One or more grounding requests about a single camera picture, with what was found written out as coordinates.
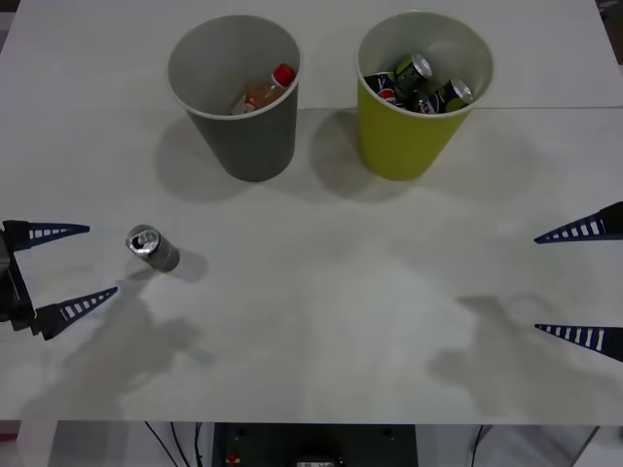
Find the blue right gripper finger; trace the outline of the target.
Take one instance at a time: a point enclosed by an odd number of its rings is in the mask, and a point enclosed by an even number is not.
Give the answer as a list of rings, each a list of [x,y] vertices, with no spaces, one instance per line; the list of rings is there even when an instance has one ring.
[[[557,339],[590,349],[623,362],[623,328],[534,324],[533,327]]]
[[[600,211],[540,235],[535,243],[621,240],[623,202],[619,201]]]

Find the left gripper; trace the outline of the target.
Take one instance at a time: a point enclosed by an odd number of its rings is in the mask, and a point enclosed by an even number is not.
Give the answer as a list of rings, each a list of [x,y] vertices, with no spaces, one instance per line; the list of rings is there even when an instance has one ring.
[[[45,341],[49,341],[118,292],[117,287],[112,287],[35,310],[15,253],[69,236],[87,234],[90,227],[22,220],[6,220],[2,225],[1,322],[10,323],[14,331],[29,330],[34,336],[41,334]]]

